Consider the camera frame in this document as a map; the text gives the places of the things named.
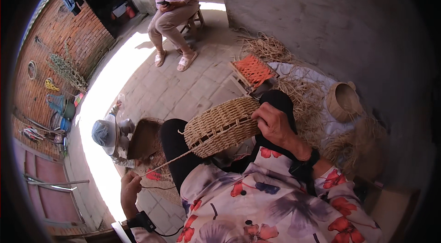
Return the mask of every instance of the black pants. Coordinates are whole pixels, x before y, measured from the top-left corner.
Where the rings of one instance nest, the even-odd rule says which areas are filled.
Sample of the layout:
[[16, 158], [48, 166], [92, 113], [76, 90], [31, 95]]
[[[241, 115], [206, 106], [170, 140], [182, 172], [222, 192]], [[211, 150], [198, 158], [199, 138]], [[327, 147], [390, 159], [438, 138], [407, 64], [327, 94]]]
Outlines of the black pants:
[[[260, 104], [268, 102], [275, 108], [284, 112], [288, 116], [288, 122], [291, 126], [291, 129], [295, 132], [295, 134], [297, 134], [297, 129], [295, 128], [295, 119], [294, 115], [292, 114], [293, 104], [287, 94], [279, 90], [270, 90], [262, 95], [259, 102]], [[170, 161], [189, 150], [187, 144], [185, 143], [184, 135], [178, 133], [178, 130], [181, 132], [184, 131], [186, 124], [187, 122], [182, 119], [169, 119], [161, 126], [160, 138], [167, 161]], [[244, 172], [248, 164], [254, 162], [254, 160], [256, 159], [259, 147], [266, 147], [273, 151], [284, 154], [293, 161], [297, 161], [297, 159], [294, 157], [294, 155], [292, 155], [291, 152], [276, 146], [260, 134], [256, 135], [256, 145], [250, 156], [235, 161], [231, 164], [231, 166], [222, 170], [224, 170], [225, 172]], [[187, 175], [190, 174], [190, 172], [195, 169], [195, 167], [205, 161], [211, 162], [211, 159], [202, 159], [195, 154], [190, 153], [183, 158], [180, 158], [179, 160], [169, 164], [170, 172], [172, 173], [173, 181], [175, 182], [178, 192], [180, 192], [182, 182], [187, 177]]]

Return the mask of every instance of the wrist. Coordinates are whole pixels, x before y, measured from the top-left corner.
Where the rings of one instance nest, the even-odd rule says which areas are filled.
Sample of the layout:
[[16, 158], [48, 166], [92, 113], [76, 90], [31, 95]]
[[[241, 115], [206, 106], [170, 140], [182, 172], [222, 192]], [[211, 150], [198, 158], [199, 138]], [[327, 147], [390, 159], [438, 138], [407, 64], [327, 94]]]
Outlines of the wrist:
[[139, 213], [138, 208], [135, 204], [123, 206], [123, 212], [127, 219], [133, 219], [136, 217], [136, 214]]
[[291, 152], [299, 161], [307, 161], [311, 158], [312, 148], [305, 143], [299, 136], [294, 134], [289, 137], [286, 150]]

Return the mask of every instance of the blue bucket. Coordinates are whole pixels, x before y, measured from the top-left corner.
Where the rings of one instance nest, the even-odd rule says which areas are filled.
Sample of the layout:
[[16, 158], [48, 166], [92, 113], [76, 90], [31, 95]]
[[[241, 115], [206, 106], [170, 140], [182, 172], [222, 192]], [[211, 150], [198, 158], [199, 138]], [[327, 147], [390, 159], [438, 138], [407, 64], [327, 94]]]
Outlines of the blue bucket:
[[71, 130], [72, 122], [66, 118], [61, 120], [60, 128], [69, 132]]

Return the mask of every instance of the blue hat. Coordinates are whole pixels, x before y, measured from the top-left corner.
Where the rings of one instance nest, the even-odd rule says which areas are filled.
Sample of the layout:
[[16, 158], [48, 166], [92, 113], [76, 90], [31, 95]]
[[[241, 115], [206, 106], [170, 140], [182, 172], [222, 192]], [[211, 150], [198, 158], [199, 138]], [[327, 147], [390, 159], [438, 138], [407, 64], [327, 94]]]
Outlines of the blue hat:
[[92, 127], [92, 139], [103, 147], [108, 155], [112, 155], [117, 149], [117, 130], [115, 116], [108, 114], [104, 120], [100, 119]]

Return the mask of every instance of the orange strap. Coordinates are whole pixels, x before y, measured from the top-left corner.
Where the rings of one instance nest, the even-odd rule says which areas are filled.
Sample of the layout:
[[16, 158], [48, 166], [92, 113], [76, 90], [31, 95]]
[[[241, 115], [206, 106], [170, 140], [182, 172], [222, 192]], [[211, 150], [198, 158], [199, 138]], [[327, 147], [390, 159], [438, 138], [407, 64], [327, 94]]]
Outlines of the orange strap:
[[274, 76], [267, 65], [252, 54], [233, 64], [254, 88], [261, 86], [265, 80]]

